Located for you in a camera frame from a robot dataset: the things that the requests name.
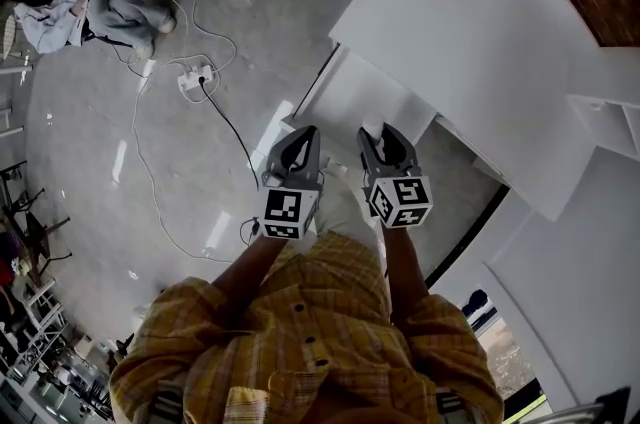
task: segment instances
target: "power strip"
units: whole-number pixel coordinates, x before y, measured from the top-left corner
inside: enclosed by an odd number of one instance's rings
[[[194,88],[200,88],[201,84],[213,81],[213,69],[211,65],[203,67],[191,67],[188,74],[178,77],[180,91],[186,92]]]

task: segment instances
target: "hand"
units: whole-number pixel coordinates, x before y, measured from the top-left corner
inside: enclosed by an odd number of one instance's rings
[[[71,8],[71,13],[73,13],[76,17],[80,16],[84,13],[84,9],[87,5],[87,0],[77,0],[76,4]]]

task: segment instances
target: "floor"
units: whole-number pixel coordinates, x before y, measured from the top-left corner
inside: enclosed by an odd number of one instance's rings
[[[190,13],[193,0],[178,1]],[[198,0],[196,21],[238,46],[215,100],[254,161],[263,159],[279,118],[300,102],[329,56],[327,34],[349,2],[257,0],[245,7]],[[157,62],[136,70],[149,73],[183,51],[185,21],[177,18],[177,30],[158,42]],[[219,64],[231,53],[226,42],[193,28],[186,50],[206,52]],[[43,57],[32,77],[28,184],[32,192],[46,189],[34,213],[47,224],[71,218],[51,242],[54,255],[71,251],[73,257],[52,264],[50,273],[67,317],[95,339],[126,337],[133,309],[164,287],[190,275],[214,279],[242,251],[239,226],[255,214],[257,192],[236,138],[208,102],[193,105],[182,98],[179,73],[172,66],[150,78],[136,127],[166,228],[182,249],[205,258],[179,251],[160,227],[131,127],[144,79],[121,65],[110,46],[95,41]],[[412,232],[426,274],[498,184],[475,170],[471,153],[436,124],[418,151],[436,202],[423,230]]]

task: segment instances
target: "yellow plaid shirt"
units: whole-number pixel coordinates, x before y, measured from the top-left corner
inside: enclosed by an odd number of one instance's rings
[[[306,255],[287,247],[237,329],[212,320],[225,296],[189,278],[152,305],[130,353],[114,371],[117,422],[133,421],[161,380],[181,379],[188,422],[298,422],[320,385],[438,423],[445,387],[487,424],[502,400],[486,356],[462,313],[440,296],[416,304],[398,329],[389,322],[377,257],[328,233]]]

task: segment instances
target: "white cable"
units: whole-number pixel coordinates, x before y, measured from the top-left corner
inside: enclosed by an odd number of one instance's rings
[[[180,3],[178,3],[176,0],[171,0],[173,3],[175,3],[175,5],[180,8],[180,10],[182,11],[184,18],[185,18],[185,37],[184,37],[184,46],[183,46],[183,56],[182,57],[178,57],[178,58],[172,58],[169,61],[167,61],[166,63],[164,63],[163,65],[161,65],[160,67],[156,68],[155,70],[151,71],[148,75],[143,75],[143,74],[138,74],[136,71],[134,71],[131,68],[131,65],[133,65],[134,63],[137,63],[140,60],[137,60],[136,62],[132,62],[131,61],[131,55],[129,55],[129,58],[127,59],[127,61],[124,61],[121,57],[120,54],[118,53],[118,50],[115,48],[115,46],[112,45],[113,50],[116,53],[116,56],[118,58],[118,61],[124,65],[127,66],[127,69],[135,74],[138,77],[141,77],[145,80],[144,84],[142,85],[142,88],[140,88],[140,90],[138,91],[137,95],[136,95],[136,101],[135,101],[135,106],[134,106],[134,110],[133,110],[133,121],[131,123],[131,128],[133,130],[133,135],[134,138],[136,140],[136,151],[138,153],[138,157],[140,158],[140,160],[142,161],[142,164],[144,165],[145,169],[147,170],[147,174],[149,175],[149,179],[151,180],[151,189],[152,189],[152,193],[153,193],[153,203],[156,207],[156,214],[158,216],[158,222],[160,223],[160,227],[162,228],[162,231],[164,232],[164,234],[167,236],[167,238],[169,239],[169,241],[171,241],[171,243],[173,244],[173,246],[175,246],[179,251],[181,251],[182,253],[184,253],[185,255],[188,255],[189,257],[193,258],[193,259],[204,259],[204,260],[210,260],[213,262],[219,262],[219,263],[224,263],[224,264],[231,264],[231,261],[228,260],[222,260],[222,259],[214,259],[211,257],[201,257],[199,255],[193,255],[191,253],[189,253],[188,251],[186,251],[184,248],[182,248],[178,243],[176,243],[174,241],[174,239],[171,237],[171,234],[169,234],[169,231],[167,230],[167,227],[164,224],[164,221],[162,219],[162,213],[160,212],[160,206],[158,204],[158,197],[156,194],[156,183],[155,183],[155,179],[153,178],[153,174],[151,173],[151,169],[149,168],[149,165],[147,164],[147,161],[144,159],[142,152],[140,150],[140,139],[138,137],[138,131],[136,130],[136,117],[138,115],[138,104],[140,102],[140,97],[142,96],[142,94],[144,93],[144,90],[146,89],[147,85],[149,84],[149,79],[151,78],[151,76],[157,72],[159,72],[160,70],[163,70],[165,68],[167,68],[169,65],[180,65],[182,67],[182,70],[184,73],[185,72],[185,68],[188,70],[189,67],[186,65],[186,61],[189,59],[193,59],[193,58],[197,58],[197,57],[203,57],[205,58],[213,67],[213,76],[216,79],[216,84],[213,88],[213,90],[211,90],[210,93],[208,93],[208,97],[211,97],[211,95],[213,95],[215,93],[215,91],[218,89],[218,87],[220,86],[220,72],[226,68],[236,57],[237,53],[238,53],[238,48],[236,46],[236,44],[233,42],[233,40],[231,40],[230,38],[224,36],[224,35],[218,35],[217,33],[212,33],[210,31],[207,31],[205,29],[203,29],[202,27],[200,27],[198,24],[196,24],[195,22],[195,11],[196,11],[196,0],[193,0],[193,8],[191,10],[191,22],[193,22],[194,27],[209,36],[213,36],[216,38],[222,38],[224,40],[226,40],[227,42],[229,42],[231,44],[231,46],[233,47],[233,55],[231,56],[231,58],[224,63],[220,68],[217,68],[215,66],[215,64],[213,63],[213,61],[211,60],[211,58],[209,56],[207,56],[206,54],[194,54],[191,56],[187,56],[187,42],[189,39],[189,17],[187,15],[187,12],[184,10],[184,8],[180,5]],[[208,97],[205,97],[202,100],[199,101],[195,101],[192,100],[186,93],[186,91],[183,91],[182,89],[180,90],[180,92],[182,93],[182,96],[189,101],[192,104],[200,104],[202,102],[204,102],[205,100],[208,100]]]

